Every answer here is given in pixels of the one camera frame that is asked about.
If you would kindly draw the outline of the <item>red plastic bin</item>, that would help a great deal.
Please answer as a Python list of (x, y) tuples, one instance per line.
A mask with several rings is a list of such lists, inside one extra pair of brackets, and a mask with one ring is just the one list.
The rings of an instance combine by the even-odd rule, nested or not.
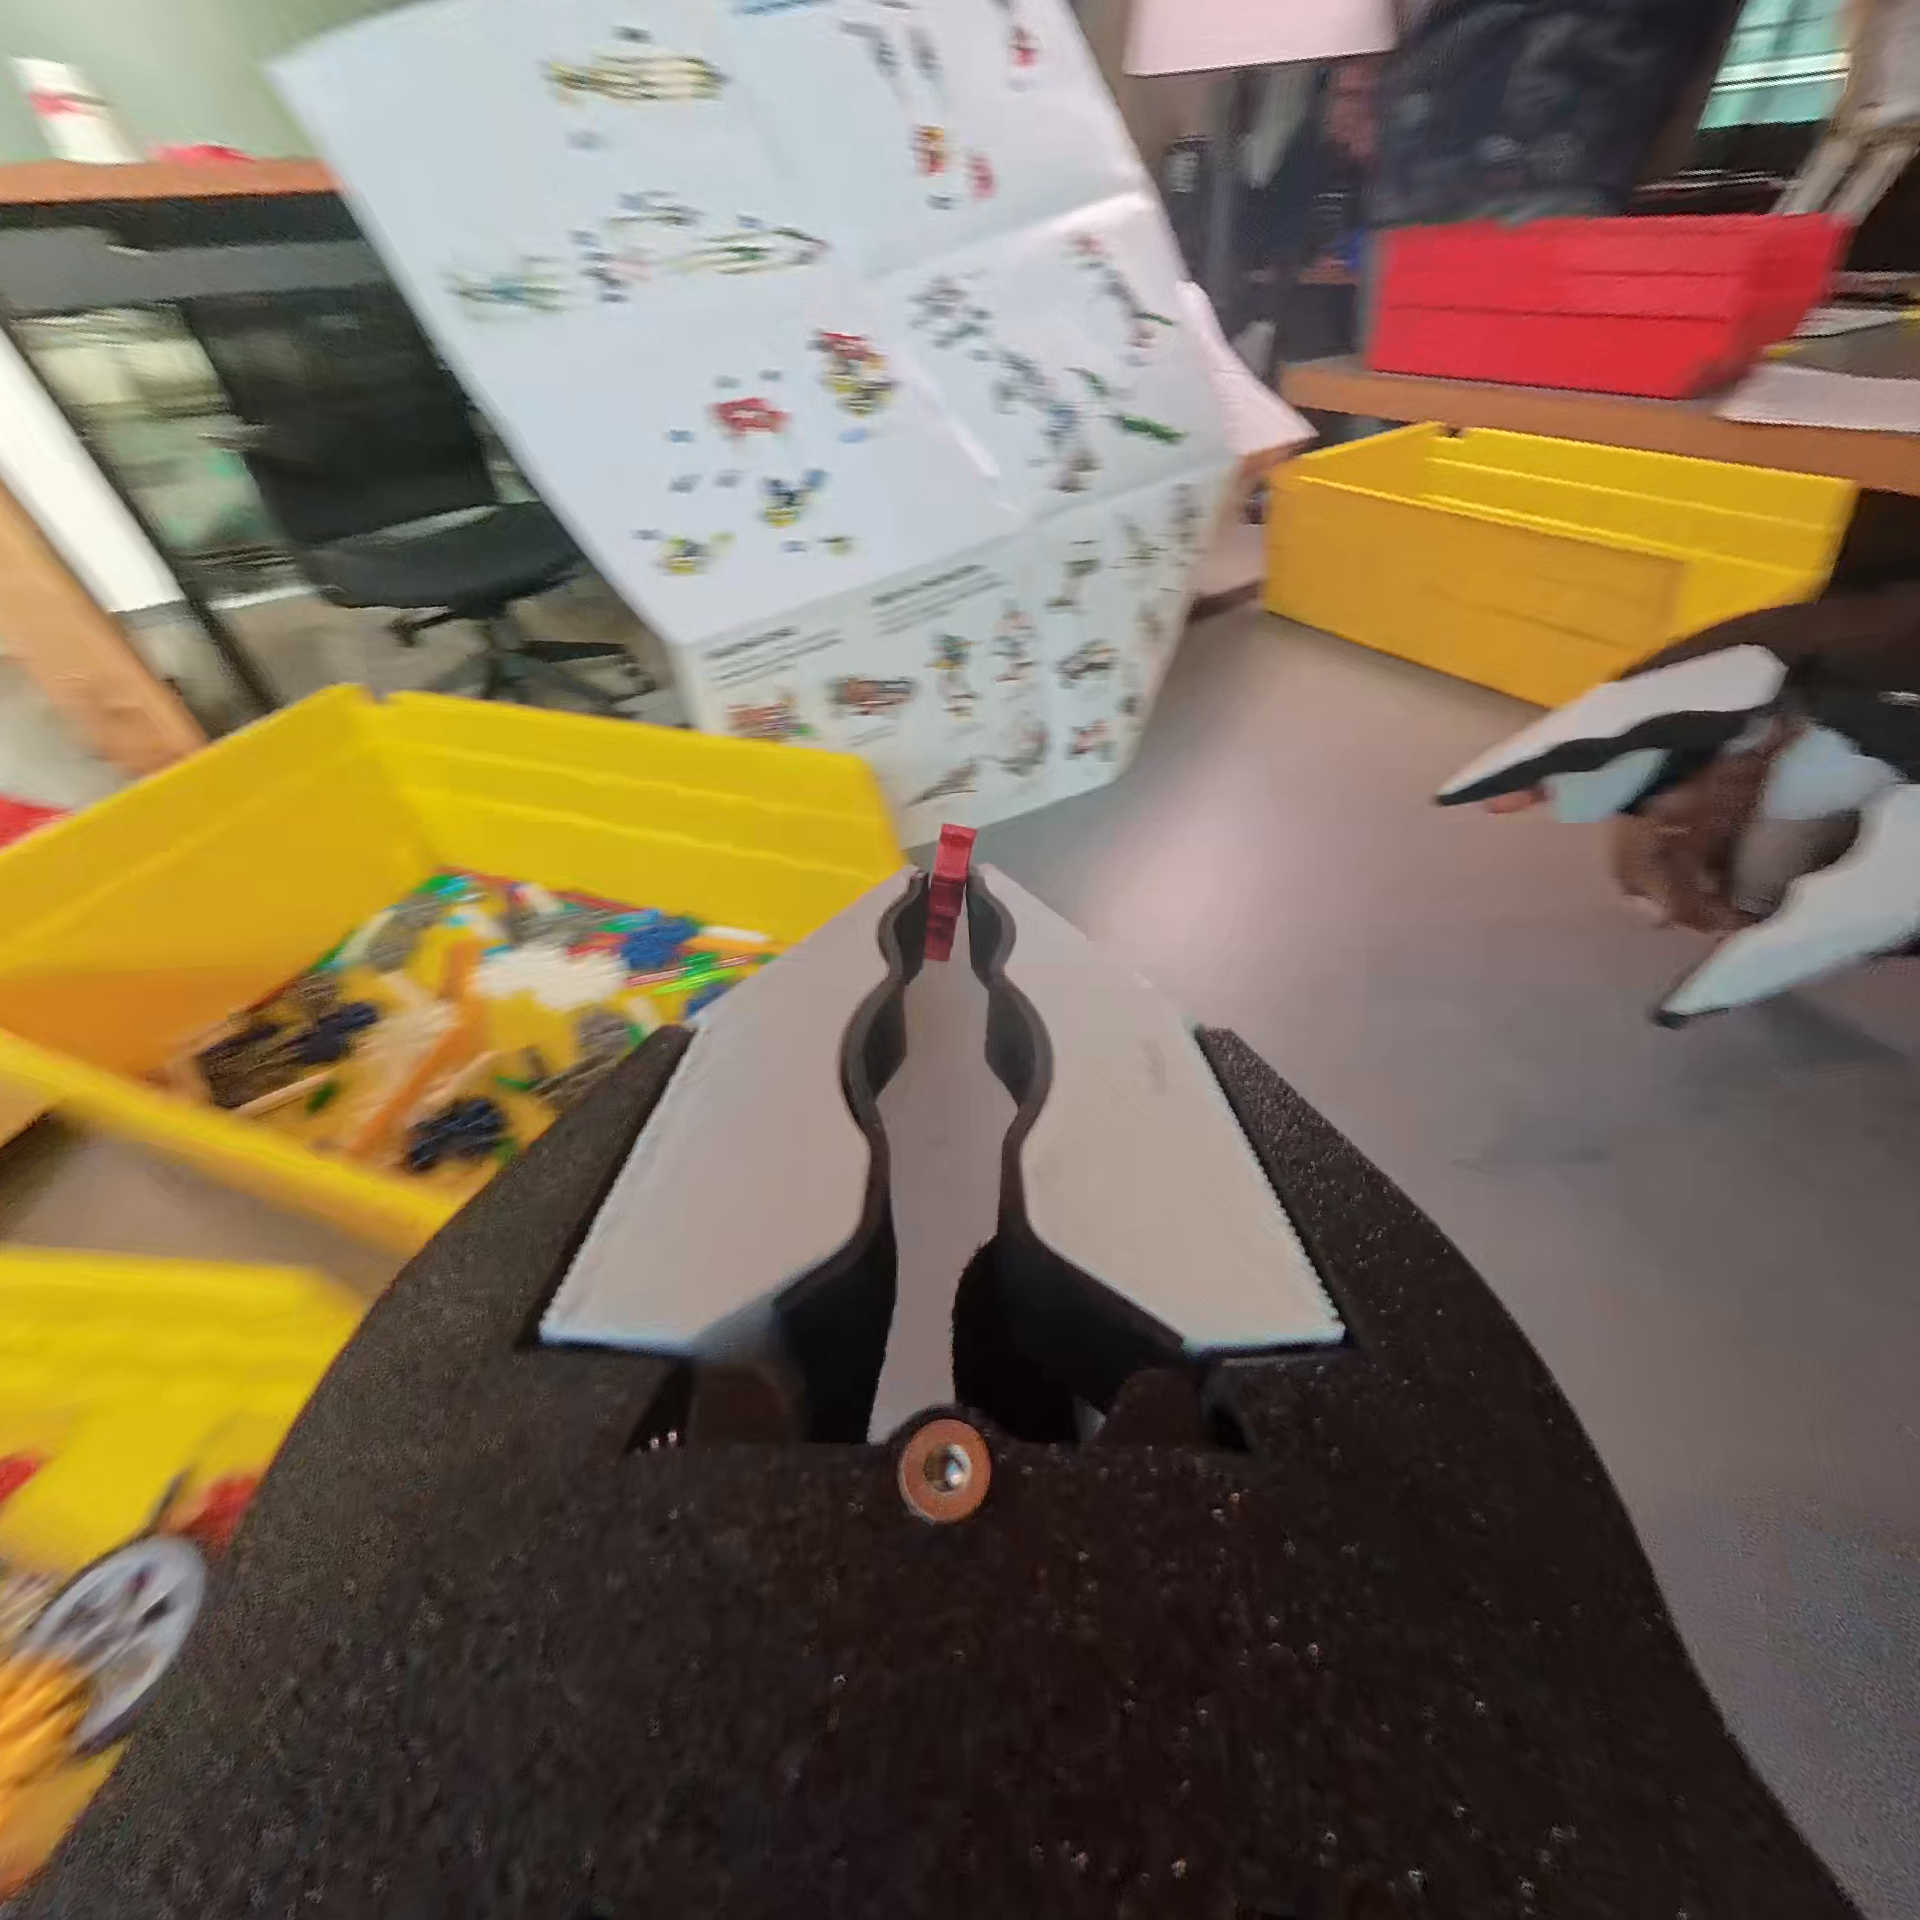
[(1361, 363), (1557, 394), (1721, 394), (1821, 302), (1855, 236), (1831, 213), (1439, 224), (1381, 242)]

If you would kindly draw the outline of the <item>yellow plastic bin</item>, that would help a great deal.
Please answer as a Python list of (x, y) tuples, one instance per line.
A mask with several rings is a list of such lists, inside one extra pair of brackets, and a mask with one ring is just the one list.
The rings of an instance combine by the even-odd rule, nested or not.
[(1411, 424), (1278, 469), (1264, 604), (1553, 708), (1670, 643), (1816, 598), (1855, 500), (1829, 475)]
[(80, 1692), (13, 1652), (95, 1557), (157, 1531), (211, 1582), (367, 1302), (320, 1274), (6, 1248), (1, 1256), (1, 1894), (46, 1867), (112, 1773), (68, 1737)]
[(164, 1093), (156, 1073), (433, 873), (796, 945), (903, 864), (847, 754), (325, 688), (5, 850), (5, 1091), (413, 1256), (461, 1195)]

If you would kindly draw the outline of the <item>pile of toy pieces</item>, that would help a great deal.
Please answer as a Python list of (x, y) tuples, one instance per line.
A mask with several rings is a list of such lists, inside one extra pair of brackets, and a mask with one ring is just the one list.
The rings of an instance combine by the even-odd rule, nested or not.
[(670, 907), (439, 872), (172, 1044), (151, 1080), (328, 1162), (468, 1195), (784, 949)]

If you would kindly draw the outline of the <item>white panel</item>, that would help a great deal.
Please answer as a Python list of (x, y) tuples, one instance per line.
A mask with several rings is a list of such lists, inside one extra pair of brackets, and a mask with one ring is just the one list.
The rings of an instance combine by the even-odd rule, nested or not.
[(1135, 3), (1123, 72), (1128, 77), (1231, 73), (1389, 53), (1392, 3)]

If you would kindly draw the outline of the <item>white box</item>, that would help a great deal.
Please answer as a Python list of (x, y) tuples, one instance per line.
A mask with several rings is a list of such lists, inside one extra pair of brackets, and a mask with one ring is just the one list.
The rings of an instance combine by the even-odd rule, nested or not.
[(80, 164), (132, 164), (143, 154), (104, 96), (64, 62), (12, 54), (6, 69), (51, 156)]

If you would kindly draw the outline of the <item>grey toy wheel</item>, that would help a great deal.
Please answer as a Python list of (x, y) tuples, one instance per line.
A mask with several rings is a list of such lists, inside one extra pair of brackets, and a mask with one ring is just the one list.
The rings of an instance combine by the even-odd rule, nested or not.
[(54, 1666), (80, 1692), (77, 1757), (120, 1740), (177, 1661), (207, 1597), (207, 1553), (148, 1531), (71, 1574), (19, 1635), (13, 1652)]

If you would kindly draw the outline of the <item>person's right hand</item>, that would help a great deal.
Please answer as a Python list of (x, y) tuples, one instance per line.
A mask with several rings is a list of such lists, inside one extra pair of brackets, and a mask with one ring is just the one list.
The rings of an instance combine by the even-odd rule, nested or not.
[(1800, 737), (1767, 722), (1758, 741), (1708, 758), (1685, 757), (1675, 777), (1616, 817), (1606, 857), (1619, 894), (1659, 926), (1728, 937), (1768, 915), (1741, 904), (1737, 857), (1774, 761)]

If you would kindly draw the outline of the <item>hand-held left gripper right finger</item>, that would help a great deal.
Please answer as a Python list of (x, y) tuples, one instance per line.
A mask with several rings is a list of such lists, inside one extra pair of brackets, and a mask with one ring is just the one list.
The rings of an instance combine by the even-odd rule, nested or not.
[(997, 869), (966, 942), (1013, 1117), (957, 1404), (1028, 1444), (1240, 1444), (1229, 1370), (1328, 1354), (1342, 1320), (1196, 1029)]

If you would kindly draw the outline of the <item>grey desk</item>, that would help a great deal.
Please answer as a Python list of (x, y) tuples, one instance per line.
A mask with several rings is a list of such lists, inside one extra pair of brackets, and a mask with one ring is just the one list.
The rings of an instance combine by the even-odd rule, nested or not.
[(1916, 1915), (1916, 972), (1657, 1030), (1511, 706), (1240, 611), (982, 857), (1293, 1088), (1245, 1452), (630, 1448), (454, 1233), (32, 1915)]

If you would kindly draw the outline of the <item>red toy connector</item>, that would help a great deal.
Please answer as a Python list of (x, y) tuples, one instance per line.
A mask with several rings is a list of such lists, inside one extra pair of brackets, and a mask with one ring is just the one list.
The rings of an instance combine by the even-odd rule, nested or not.
[(926, 881), (923, 962), (947, 964), (952, 957), (957, 931), (969, 912), (972, 856), (976, 829), (947, 824)]

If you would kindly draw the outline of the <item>glass cabinet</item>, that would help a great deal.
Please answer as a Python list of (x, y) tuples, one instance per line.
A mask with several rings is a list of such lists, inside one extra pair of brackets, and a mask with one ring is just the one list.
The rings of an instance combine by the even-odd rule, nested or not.
[(355, 286), (369, 253), (325, 164), (6, 160), (1, 218), (6, 488), (112, 652), (204, 733), (376, 686), (369, 620), (328, 611), (275, 530), (184, 323), (196, 297)]

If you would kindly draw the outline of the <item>toy instruction sheet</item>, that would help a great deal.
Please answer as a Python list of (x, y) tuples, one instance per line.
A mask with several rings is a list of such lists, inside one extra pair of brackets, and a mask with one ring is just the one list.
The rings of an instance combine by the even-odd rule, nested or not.
[(905, 843), (1116, 780), (1309, 440), (1070, 4), (411, 4), (269, 75), (691, 722)]

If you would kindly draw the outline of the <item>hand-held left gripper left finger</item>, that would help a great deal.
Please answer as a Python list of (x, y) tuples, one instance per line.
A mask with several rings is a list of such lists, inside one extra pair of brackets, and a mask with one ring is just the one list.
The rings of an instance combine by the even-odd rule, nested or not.
[(880, 1094), (905, 1060), (926, 873), (880, 881), (696, 1016), (539, 1320), (545, 1348), (764, 1381), (864, 1444), (896, 1314)]

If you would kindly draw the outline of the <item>white paper sheet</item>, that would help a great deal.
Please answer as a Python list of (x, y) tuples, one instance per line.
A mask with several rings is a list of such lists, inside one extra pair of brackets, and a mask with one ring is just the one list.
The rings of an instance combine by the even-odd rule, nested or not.
[(1853, 434), (1918, 437), (1918, 378), (1860, 376), (1767, 360), (1713, 406), (1741, 425), (1789, 425)]

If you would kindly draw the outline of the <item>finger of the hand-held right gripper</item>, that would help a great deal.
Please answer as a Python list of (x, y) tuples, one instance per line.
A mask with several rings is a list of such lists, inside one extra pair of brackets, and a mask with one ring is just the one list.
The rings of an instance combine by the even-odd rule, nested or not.
[(1547, 808), (1553, 819), (1614, 819), (1689, 754), (1713, 757), (1771, 714), (1784, 660), (1737, 645), (1580, 692), (1443, 781), (1438, 808)]
[(1862, 805), (1855, 841), (1827, 869), (1791, 881), (1763, 922), (1728, 934), (1653, 1011), (1657, 1027), (1774, 1002), (1903, 954), (1918, 937), (1918, 787)]

